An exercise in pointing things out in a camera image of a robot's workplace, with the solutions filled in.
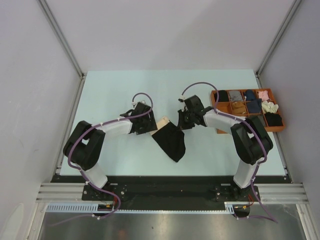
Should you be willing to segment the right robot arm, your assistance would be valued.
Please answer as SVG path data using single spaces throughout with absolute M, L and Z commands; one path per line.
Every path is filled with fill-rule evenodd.
M 257 116 L 240 117 L 222 112 L 216 107 L 204 107 L 200 98 L 193 95 L 178 99 L 183 108 L 178 110 L 178 127 L 192 129 L 196 125 L 215 128 L 232 136 L 240 158 L 237 171 L 230 184 L 230 195 L 242 201 L 254 190 L 260 164 L 266 162 L 273 142 Z

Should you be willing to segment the brown boxer underwear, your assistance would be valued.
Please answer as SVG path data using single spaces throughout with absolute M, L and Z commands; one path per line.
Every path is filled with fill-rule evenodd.
M 231 104 L 232 113 L 234 115 L 244 115 L 247 113 L 246 105 L 242 101 L 235 101 Z

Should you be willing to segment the navy blue underwear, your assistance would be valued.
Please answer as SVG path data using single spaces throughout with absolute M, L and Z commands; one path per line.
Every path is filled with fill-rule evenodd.
M 262 110 L 262 99 L 258 98 L 246 103 L 249 114 L 259 114 Z

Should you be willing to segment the black underwear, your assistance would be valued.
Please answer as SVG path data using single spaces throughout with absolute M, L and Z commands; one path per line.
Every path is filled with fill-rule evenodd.
M 156 126 L 151 137 L 171 160 L 178 163 L 186 153 L 184 132 L 167 116 L 162 117 Z

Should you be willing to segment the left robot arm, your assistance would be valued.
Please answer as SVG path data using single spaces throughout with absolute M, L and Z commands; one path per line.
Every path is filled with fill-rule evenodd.
M 103 122 L 97 126 L 80 121 L 63 147 L 70 167 L 80 171 L 89 184 L 93 184 L 93 194 L 100 200 L 110 196 L 108 177 L 98 164 L 106 137 L 145 134 L 157 130 L 152 107 L 138 102 L 133 109 L 120 115 L 121 118 Z

